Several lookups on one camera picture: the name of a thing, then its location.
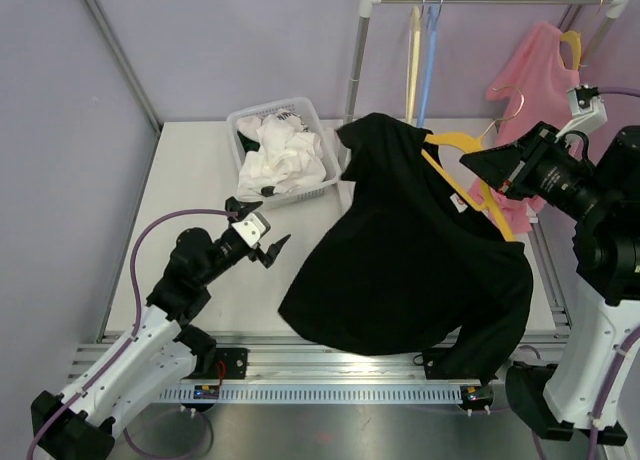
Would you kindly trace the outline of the yellow hanger back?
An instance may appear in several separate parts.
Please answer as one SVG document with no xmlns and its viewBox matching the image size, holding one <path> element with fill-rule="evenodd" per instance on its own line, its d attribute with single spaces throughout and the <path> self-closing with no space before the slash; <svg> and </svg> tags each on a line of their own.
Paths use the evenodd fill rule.
<svg viewBox="0 0 640 460">
<path fill-rule="evenodd" d="M 582 60 L 582 34 L 568 30 L 560 35 L 561 59 L 565 68 L 578 71 Z"/>
</svg>

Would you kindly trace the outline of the black t shirt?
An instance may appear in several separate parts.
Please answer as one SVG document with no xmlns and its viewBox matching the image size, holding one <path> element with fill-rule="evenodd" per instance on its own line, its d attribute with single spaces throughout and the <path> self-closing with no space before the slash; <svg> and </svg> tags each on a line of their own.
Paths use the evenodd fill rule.
<svg viewBox="0 0 640 460">
<path fill-rule="evenodd" d="M 280 317 L 305 340 L 365 356 L 422 353 L 455 333 L 432 376 L 489 382 L 529 317 L 523 244 L 455 206 L 426 130 L 372 113 L 337 135 L 352 155 L 353 202 L 302 264 Z"/>
</svg>

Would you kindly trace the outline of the green and white t shirt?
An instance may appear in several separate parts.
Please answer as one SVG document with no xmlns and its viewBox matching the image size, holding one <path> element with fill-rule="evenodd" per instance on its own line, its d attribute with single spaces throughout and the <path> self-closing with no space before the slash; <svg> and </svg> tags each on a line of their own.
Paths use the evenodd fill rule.
<svg viewBox="0 0 640 460">
<path fill-rule="evenodd" d="M 235 122 L 240 144 L 245 152 L 258 151 L 268 133 L 309 132 L 301 116 L 287 109 L 277 110 L 266 116 L 250 115 Z"/>
</svg>

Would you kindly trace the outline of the light blue hanger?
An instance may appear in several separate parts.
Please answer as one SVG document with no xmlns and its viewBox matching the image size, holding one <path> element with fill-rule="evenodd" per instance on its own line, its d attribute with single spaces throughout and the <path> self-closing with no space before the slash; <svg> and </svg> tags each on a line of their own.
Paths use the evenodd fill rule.
<svg viewBox="0 0 640 460">
<path fill-rule="evenodd" d="M 425 125 L 428 103 L 430 97 L 430 89 L 433 81 L 435 59 L 437 51 L 438 41 L 438 24 L 442 11 L 442 5 L 444 0 L 438 0 L 437 4 L 434 4 L 428 9 L 428 19 L 426 22 L 428 32 L 428 49 L 427 59 L 425 61 L 425 68 L 423 71 L 422 86 L 420 92 L 420 104 L 418 109 L 418 115 L 416 117 L 416 126 L 423 128 Z"/>
</svg>

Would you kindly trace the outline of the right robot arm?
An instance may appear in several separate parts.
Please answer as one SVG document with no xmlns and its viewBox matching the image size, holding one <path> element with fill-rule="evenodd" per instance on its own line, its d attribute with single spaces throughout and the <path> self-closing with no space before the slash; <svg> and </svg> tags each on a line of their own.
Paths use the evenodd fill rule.
<svg viewBox="0 0 640 460">
<path fill-rule="evenodd" d="M 538 123 L 516 142 L 460 162 L 509 199 L 539 196 L 575 222 L 579 304 L 559 364 L 514 363 L 505 386 L 514 413 L 545 440 L 574 432 L 622 446 L 618 400 L 639 349 L 639 128 L 622 128 L 598 163 L 574 158 Z"/>
</svg>

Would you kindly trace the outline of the cream plastic hanger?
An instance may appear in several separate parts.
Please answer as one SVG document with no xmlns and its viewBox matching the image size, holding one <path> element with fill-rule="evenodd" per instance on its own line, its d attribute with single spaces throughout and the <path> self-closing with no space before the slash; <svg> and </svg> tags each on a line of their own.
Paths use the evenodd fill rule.
<svg viewBox="0 0 640 460">
<path fill-rule="evenodd" d="M 405 87 L 405 122 L 411 123 L 415 116 L 416 91 L 419 76 L 422 12 L 420 7 L 414 6 L 409 21 L 408 59 Z"/>
</svg>

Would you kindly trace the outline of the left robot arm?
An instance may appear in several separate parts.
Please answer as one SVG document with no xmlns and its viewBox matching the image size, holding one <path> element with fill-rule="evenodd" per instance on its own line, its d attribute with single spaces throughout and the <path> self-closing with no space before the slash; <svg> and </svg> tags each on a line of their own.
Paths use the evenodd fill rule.
<svg viewBox="0 0 640 460">
<path fill-rule="evenodd" d="M 271 267 L 288 240 L 261 248 L 270 225 L 260 206 L 228 198 L 218 212 L 228 227 L 218 239 L 189 228 L 177 237 L 147 298 L 138 281 L 131 281 L 132 325 L 60 393 L 43 391 L 32 402 L 34 438 L 27 458 L 42 449 L 53 459 L 105 459 L 160 393 L 190 375 L 203 378 L 214 370 L 216 340 L 192 324 L 211 298 L 209 285 L 244 258 Z"/>
</svg>

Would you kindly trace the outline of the white printed t shirt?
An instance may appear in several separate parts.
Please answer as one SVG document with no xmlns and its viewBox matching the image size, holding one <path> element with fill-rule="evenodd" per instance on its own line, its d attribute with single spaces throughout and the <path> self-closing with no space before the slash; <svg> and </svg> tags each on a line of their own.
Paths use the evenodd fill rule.
<svg viewBox="0 0 640 460">
<path fill-rule="evenodd" d="M 320 135 L 312 132 L 268 133 L 258 151 L 245 152 L 237 195 L 261 200 L 289 194 L 325 180 Z"/>
</svg>

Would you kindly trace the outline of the pink t shirt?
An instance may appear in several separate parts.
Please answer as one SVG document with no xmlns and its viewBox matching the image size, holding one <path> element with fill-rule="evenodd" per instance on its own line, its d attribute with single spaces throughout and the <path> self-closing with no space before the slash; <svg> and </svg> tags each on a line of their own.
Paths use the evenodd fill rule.
<svg viewBox="0 0 640 460">
<path fill-rule="evenodd" d="M 486 99 L 508 101 L 494 144 L 518 140 L 542 121 L 556 128 L 571 119 L 567 92 L 579 84 L 579 72 L 564 66 L 561 31 L 541 22 L 529 31 L 486 91 Z"/>
</svg>

